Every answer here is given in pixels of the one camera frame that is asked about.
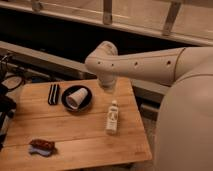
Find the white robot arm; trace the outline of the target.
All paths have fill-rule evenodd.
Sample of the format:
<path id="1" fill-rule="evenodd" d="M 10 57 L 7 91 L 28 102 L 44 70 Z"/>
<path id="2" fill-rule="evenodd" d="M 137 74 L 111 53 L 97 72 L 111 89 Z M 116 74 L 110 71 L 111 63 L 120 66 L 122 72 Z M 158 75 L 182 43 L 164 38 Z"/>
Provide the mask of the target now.
<path id="1" fill-rule="evenodd" d="M 104 41 L 85 65 L 103 87 L 118 76 L 169 87 L 156 124 L 155 171 L 213 171 L 213 47 L 120 55 Z"/>

